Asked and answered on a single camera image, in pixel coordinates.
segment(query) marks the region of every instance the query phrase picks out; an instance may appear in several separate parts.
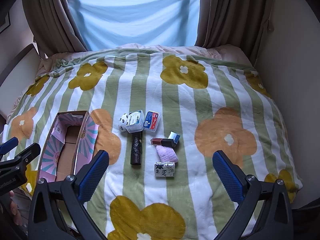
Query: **brown curtain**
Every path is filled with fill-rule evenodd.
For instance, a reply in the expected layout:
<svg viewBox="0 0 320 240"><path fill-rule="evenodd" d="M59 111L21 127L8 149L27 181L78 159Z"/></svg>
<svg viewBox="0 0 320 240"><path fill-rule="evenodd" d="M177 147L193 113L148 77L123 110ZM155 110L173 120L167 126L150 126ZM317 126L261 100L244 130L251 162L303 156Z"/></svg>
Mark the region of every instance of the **brown curtain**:
<svg viewBox="0 0 320 240"><path fill-rule="evenodd" d="M48 57L87 51L67 0L22 0L22 4L36 43Z"/></svg>
<svg viewBox="0 0 320 240"><path fill-rule="evenodd" d="M231 44L254 64L265 39L273 0L200 0L196 46Z"/></svg>

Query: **red and blue label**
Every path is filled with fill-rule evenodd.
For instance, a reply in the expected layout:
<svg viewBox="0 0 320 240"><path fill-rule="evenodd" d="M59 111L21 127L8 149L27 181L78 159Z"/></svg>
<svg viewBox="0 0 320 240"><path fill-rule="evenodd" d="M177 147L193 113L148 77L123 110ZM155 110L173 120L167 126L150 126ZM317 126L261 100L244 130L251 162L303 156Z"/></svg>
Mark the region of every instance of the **red and blue label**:
<svg viewBox="0 0 320 240"><path fill-rule="evenodd" d="M148 111L144 119L143 127L153 130L156 127L158 117L159 113Z"/></svg>

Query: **open cardboard box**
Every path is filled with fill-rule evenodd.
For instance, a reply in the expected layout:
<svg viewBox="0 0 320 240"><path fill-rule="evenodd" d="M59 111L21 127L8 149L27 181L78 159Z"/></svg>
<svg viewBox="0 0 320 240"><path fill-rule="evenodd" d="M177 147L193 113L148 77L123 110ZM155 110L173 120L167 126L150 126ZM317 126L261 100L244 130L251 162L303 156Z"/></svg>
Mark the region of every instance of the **open cardboard box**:
<svg viewBox="0 0 320 240"><path fill-rule="evenodd" d="M99 125L88 111L58 113L44 143L37 180L64 180L92 159Z"/></svg>

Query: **folded pink cloth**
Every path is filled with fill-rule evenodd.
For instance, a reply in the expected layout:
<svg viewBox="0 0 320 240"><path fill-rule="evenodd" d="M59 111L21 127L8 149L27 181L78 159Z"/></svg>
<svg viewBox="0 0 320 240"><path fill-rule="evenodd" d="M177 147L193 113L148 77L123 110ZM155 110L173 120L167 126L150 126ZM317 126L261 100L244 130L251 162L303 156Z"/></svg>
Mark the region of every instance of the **folded pink cloth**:
<svg viewBox="0 0 320 240"><path fill-rule="evenodd" d="M162 162L178 162L178 156L171 147L156 146L157 152Z"/></svg>

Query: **blanket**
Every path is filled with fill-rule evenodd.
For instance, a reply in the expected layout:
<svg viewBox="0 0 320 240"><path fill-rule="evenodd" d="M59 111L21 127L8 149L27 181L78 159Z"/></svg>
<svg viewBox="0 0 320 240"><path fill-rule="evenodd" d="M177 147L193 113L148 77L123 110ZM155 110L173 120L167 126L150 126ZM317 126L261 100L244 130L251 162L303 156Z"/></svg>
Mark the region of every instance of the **blanket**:
<svg viewBox="0 0 320 240"><path fill-rule="evenodd" d="M212 166L223 150L245 174L283 179L290 201L302 184L290 153L282 116L249 65L149 49L111 49L64 61L38 77L9 119L4 139L16 136L12 159L36 142L41 148L57 112L88 110L99 124L95 154L110 166L88 213L109 240L213 239L237 207ZM162 113L155 133L144 131L142 163L130 165L131 134L119 118L136 110ZM173 131L179 162L172 178L155 177L160 161L153 137ZM39 157L27 166L22 189L32 195ZM245 234L259 214L256 208Z"/></svg>

